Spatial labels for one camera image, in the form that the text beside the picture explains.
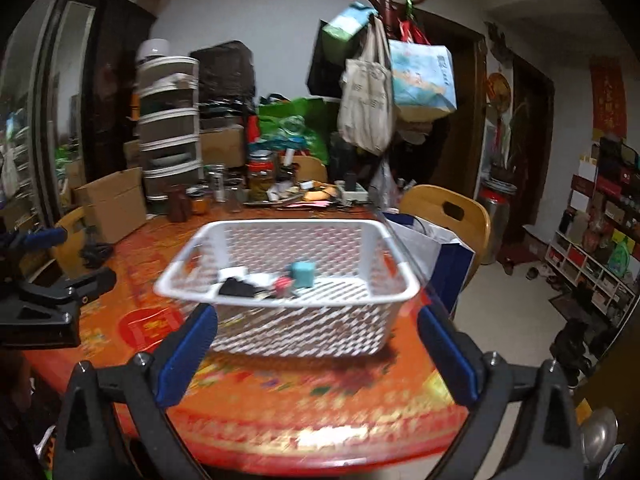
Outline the black charger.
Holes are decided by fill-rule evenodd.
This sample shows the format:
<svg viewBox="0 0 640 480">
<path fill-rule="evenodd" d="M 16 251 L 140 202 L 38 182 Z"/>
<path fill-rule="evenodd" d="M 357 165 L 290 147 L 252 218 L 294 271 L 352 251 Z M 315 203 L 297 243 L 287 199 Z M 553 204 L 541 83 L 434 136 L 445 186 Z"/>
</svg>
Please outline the black charger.
<svg viewBox="0 0 640 480">
<path fill-rule="evenodd" d="M 258 292 L 258 287 L 238 278 L 227 278 L 218 289 L 219 296 L 239 298 L 254 298 Z"/>
</svg>

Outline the white wall charger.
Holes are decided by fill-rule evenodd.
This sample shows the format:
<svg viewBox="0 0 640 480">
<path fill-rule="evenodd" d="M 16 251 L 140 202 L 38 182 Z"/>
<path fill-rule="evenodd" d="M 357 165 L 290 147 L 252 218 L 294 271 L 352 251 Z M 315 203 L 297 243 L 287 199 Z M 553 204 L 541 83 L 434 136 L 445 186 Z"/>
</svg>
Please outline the white wall charger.
<svg viewBox="0 0 640 480">
<path fill-rule="evenodd" d="M 217 282 L 221 286 L 227 278 L 238 278 L 259 289 L 270 289 L 277 275 L 269 272 L 251 271 L 247 266 L 226 266 L 218 271 Z"/>
</svg>

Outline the white perforated plastic basket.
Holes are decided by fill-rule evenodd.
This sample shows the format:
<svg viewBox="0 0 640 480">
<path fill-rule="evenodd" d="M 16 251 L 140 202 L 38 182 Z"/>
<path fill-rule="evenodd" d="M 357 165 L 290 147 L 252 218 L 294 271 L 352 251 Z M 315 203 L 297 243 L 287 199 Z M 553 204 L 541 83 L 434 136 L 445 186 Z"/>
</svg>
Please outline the white perforated plastic basket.
<svg viewBox="0 0 640 480">
<path fill-rule="evenodd" d="M 214 307 L 214 351 L 277 358 L 375 354 L 419 289 L 382 223 L 340 219 L 210 222 L 154 285 Z"/>
</svg>

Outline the light blue wall charger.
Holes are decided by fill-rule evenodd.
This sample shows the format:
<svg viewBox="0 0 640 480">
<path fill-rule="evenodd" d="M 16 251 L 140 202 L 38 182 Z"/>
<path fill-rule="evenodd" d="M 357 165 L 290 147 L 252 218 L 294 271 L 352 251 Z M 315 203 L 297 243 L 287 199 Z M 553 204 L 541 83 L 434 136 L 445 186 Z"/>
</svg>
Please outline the light blue wall charger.
<svg viewBox="0 0 640 480">
<path fill-rule="evenodd" d="M 290 265 L 290 277 L 295 281 L 295 288 L 311 288 L 315 275 L 316 264 L 312 261 L 296 261 Z"/>
</svg>

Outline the wooden chair left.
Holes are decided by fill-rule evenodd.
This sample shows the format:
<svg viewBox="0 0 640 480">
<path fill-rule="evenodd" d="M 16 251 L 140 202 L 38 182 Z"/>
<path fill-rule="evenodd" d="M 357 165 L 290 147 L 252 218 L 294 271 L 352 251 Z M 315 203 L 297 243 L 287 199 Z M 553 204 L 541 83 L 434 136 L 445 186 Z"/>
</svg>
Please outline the wooden chair left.
<svg viewBox="0 0 640 480">
<path fill-rule="evenodd" d="M 53 258 L 66 278 L 79 278 L 87 272 L 84 260 L 80 256 L 80 251 L 86 242 L 85 220 L 84 208 L 78 207 L 62 217 L 55 225 L 57 228 L 64 229 L 67 234 L 66 241 L 62 245 L 51 249 Z"/>
</svg>

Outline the wooden chair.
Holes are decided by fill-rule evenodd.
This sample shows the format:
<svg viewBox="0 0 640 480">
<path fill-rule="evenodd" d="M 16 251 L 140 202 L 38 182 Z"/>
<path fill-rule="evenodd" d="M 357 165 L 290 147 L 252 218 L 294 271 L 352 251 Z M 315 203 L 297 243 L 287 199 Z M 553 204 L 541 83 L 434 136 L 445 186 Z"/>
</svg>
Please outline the wooden chair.
<svg viewBox="0 0 640 480">
<path fill-rule="evenodd" d="M 454 232 L 475 252 L 468 280 L 477 271 L 490 237 L 488 212 L 472 198 L 440 186 L 420 184 L 399 202 L 401 214 L 412 214 Z"/>
<path fill-rule="evenodd" d="M 51 249 L 53 258 L 66 278 L 79 278 L 87 272 L 84 260 L 80 256 L 80 251 L 86 242 L 85 220 L 84 208 L 78 207 L 62 217 L 55 225 L 57 228 L 64 229 L 67 234 L 66 241 L 62 245 Z"/>
</svg>

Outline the cardboard box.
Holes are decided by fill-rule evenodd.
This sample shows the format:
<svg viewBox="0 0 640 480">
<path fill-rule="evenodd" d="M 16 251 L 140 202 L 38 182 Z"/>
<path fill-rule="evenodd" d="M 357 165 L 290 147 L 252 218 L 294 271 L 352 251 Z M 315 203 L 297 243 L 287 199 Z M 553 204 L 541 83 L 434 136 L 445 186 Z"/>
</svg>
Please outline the cardboard box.
<svg viewBox="0 0 640 480">
<path fill-rule="evenodd" d="M 95 226 L 107 244 L 120 240 L 146 222 L 140 167 L 117 171 L 78 188 L 89 226 Z"/>
</svg>

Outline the brown ceramic jar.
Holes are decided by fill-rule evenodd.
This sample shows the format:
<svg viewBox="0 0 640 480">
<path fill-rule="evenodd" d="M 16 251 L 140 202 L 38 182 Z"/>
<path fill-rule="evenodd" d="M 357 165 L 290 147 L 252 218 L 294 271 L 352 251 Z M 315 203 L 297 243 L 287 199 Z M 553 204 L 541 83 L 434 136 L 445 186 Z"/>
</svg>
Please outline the brown ceramic jar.
<svg viewBox="0 0 640 480">
<path fill-rule="evenodd" d="M 182 184 L 168 186 L 167 218 L 174 223 L 186 222 L 191 217 L 191 202 L 186 196 L 186 187 Z"/>
</svg>

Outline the white blue paper bag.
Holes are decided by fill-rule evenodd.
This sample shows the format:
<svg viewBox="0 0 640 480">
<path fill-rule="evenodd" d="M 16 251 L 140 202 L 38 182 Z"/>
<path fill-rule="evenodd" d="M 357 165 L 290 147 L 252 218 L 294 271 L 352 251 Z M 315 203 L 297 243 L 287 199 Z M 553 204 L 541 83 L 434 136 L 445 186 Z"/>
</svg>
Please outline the white blue paper bag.
<svg viewBox="0 0 640 480">
<path fill-rule="evenodd" d="M 474 250 L 456 233 L 412 214 L 384 212 L 408 254 L 449 314 L 472 270 Z"/>
</svg>

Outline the shoe shelf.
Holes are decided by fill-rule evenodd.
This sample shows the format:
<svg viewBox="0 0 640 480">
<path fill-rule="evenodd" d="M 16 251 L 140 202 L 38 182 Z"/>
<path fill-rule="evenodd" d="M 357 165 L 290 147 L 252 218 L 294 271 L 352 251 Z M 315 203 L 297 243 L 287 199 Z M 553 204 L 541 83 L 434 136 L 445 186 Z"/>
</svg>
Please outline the shoe shelf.
<svg viewBox="0 0 640 480">
<path fill-rule="evenodd" d="M 618 330 L 639 298 L 639 153 L 614 136 L 579 161 L 546 263 Z"/>
</svg>

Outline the wooden chair right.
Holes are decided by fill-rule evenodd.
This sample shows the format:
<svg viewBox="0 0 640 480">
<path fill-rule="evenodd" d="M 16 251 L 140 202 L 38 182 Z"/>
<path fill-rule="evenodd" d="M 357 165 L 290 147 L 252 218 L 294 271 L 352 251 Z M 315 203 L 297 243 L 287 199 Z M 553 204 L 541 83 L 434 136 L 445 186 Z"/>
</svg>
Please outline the wooden chair right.
<svg viewBox="0 0 640 480">
<path fill-rule="evenodd" d="M 401 214 L 412 214 L 454 232 L 475 252 L 468 280 L 477 271 L 490 237 L 488 212 L 472 198 L 440 186 L 420 184 L 399 202 Z"/>
</svg>

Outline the red-lid pickle jar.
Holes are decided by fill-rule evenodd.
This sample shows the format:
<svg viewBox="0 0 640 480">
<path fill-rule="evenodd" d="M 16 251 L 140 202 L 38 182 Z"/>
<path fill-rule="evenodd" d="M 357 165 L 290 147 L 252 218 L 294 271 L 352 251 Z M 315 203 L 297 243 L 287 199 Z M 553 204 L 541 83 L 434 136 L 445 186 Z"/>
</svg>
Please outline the red-lid pickle jar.
<svg viewBox="0 0 640 480">
<path fill-rule="evenodd" d="M 268 200 L 268 191 L 274 183 L 274 155 L 272 151 L 258 150 L 248 156 L 248 198 L 251 202 Z"/>
</svg>

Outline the white power strip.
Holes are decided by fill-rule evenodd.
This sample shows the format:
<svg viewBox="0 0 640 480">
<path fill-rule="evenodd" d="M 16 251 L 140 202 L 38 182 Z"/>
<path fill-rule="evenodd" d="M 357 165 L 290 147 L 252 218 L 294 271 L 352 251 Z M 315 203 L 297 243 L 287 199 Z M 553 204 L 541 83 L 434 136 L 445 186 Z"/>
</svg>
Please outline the white power strip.
<svg viewBox="0 0 640 480">
<path fill-rule="evenodd" d="M 338 200 L 345 206 L 366 204 L 369 201 L 368 191 L 359 183 L 355 183 L 355 188 L 349 191 L 344 180 L 336 180 Z"/>
</svg>

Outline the green shopping bag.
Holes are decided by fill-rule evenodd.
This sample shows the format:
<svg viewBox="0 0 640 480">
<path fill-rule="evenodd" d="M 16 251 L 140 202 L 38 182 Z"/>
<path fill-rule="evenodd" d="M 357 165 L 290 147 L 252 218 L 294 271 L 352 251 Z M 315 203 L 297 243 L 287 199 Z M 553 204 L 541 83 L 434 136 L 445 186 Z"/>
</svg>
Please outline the green shopping bag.
<svg viewBox="0 0 640 480">
<path fill-rule="evenodd" d="M 328 140 L 332 127 L 329 110 L 321 98 L 299 98 L 260 104 L 257 107 L 259 137 L 279 150 L 307 151 L 322 164 L 330 160 Z"/>
</svg>

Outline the beige canvas tote bag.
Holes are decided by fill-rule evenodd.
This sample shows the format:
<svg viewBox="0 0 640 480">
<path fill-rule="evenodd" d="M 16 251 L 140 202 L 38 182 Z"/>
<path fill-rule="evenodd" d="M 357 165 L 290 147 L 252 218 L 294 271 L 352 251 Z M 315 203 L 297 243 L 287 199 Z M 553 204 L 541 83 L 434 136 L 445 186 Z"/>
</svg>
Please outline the beige canvas tote bag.
<svg viewBox="0 0 640 480">
<path fill-rule="evenodd" d="M 337 117 L 342 139 L 363 151 L 382 155 L 395 130 L 390 46 L 382 20 L 370 16 L 358 58 L 346 61 Z"/>
</svg>

